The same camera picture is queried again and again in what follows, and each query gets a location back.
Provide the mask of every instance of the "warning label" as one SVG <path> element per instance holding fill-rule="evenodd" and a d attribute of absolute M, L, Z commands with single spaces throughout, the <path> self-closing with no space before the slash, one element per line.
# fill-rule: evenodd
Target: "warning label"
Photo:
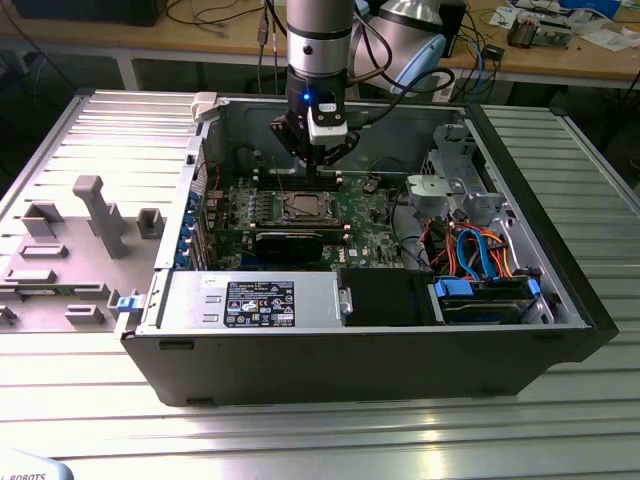
<path fill-rule="evenodd" d="M 229 282 L 227 327 L 295 326 L 293 282 Z"/>

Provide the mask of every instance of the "slotted metal surface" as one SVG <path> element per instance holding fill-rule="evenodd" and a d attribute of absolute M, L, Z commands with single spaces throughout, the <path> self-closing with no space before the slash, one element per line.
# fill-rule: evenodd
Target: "slotted metal surface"
<path fill-rule="evenodd" d="M 522 121 L 544 122 L 549 138 L 572 138 L 550 113 L 519 114 L 526 112 L 535 115 Z M 508 120 L 501 134 L 520 138 L 513 118 L 496 118 Z M 539 138 L 529 127 L 522 130 L 523 138 Z M 545 161 L 554 158 L 538 151 Z M 583 169 L 575 181 L 565 175 L 573 170 L 557 168 L 565 174 L 555 183 L 586 189 L 610 183 L 588 155 L 577 161 Z M 546 168 L 523 173 L 532 182 L 554 182 Z M 557 192 L 541 195 L 557 205 L 548 211 L 567 242 L 603 245 L 599 257 L 585 250 L 579 261 L 622 333 L 586 362 L 554 367 L 517 398 L 170 408 L 111 334 L 2 335 L 0 441 L 59 458 L 80 480 L 636 479 L 640 299 L 634 285 L 640 265 L 610 256 L 607 245 L 626 250 L 600 237 L 614 229 L 620 243 L 637 242 L 637 216 L 631 208 L 599 216 L 597 209 L 561 202 L 580 196 L 575 192 Z"/>

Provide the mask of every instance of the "blue latch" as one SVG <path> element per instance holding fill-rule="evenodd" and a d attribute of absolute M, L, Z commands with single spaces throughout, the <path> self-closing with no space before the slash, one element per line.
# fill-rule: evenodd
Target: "blue latch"
<path fill-rule="evenodd" d="M 173 263 L 174 265 L 176 265 L 177 267 L 186 267 L 187 266 L 187 257 L 185 257 L 184 255 L 176 255 L 173 258 Z"/>
<path fill-rule="evenodd" d="M 472 297 L 473 288 L 469 280 L 459 278 L 443 278 L 438 280 L 435 285 L 436 295 L 440 297 Z"/>
<path fill-rule="evenodd" d="M 193 218 L 191 215 L 185 215 L 182 219 L 182 224 L 188 227 L 193 227 L 195 223 L 196 223 L 196 219 Z"/>
<path fill-rule="evenodd" d="M 530 278 L 527 281 L 527 285 L 529 285 L 529 290 L 531 290 L 533 298 L 538 298 L 540 296 L 540 284 L 538 283 L 538 281 Z"/>
<path fill-rule="evenodd" d="M 131 297 L 120 297 L 116 304 L 118 313 L 136 313 L 144 308 L 146 295 L 132 295 Z"/>
<path fill-rule="evenodd" d="M 195 209 L 200 206 L 200 195 L 196 192 L 189 192 L 188 208 Z"/>

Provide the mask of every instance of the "side panel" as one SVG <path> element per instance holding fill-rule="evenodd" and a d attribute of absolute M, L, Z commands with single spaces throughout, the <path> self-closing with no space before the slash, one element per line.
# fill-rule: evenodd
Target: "side panel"
<path fill-rule="evenodd" d="M 614 338 L 618 329 L 484 110 L 480 106 L 470 106 L 469 116 L 480 137 L 479 147 L 506 183 L 509 195 L 513 197 L 511 203 L 531 226 L 580 317 L 595 327 L 582 348 L 566 359 L 582 361 Z"/>
<path fill-rule="evenodd" d="M 255 405 L 515 395 L 587 331 L 127 337 L 163 403 Z"/>

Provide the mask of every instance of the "blue clip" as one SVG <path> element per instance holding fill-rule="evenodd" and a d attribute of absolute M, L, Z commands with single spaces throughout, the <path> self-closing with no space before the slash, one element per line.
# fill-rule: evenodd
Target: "blue clip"
<path fill-rule="evenodd" d="M 178 268 L 184 268 L 187 266 L 187 257 L 185 257 L 184 255 L 176 255 L 175 257 L 173 257 L 173 263 Z"/>
<path fill-rule="evenodd" d="M 533 295 L 533 298 L 539 298 L 540 297 L 540 284 L 538 284 L 538 281 L 530 278 L 527 281 L 527 285 L 529 285 L 529 290 L 531 290 L 531 294 Z"/>
<path fill-rule="evenodd" d="M 118 313 L 137 313 L 144 308 L 146 295 L 133 295 L 131 297 L 120 297 L 116 304 Z"/>
<path fill-rule="evenodd" d="M 196 224 L 196 219 L 191 215 L 185 215 L 182 219 L 182 224 L 186 225 L 187 227 L 193 227 Z"/>
<path fill-rule="evenodd" d="M 459 278 L 443 278 L 438 280 L 435 285 L 436 295 L 438 298 L 451 297 L 472 297 L 473 288 L 469 280 Z"/>

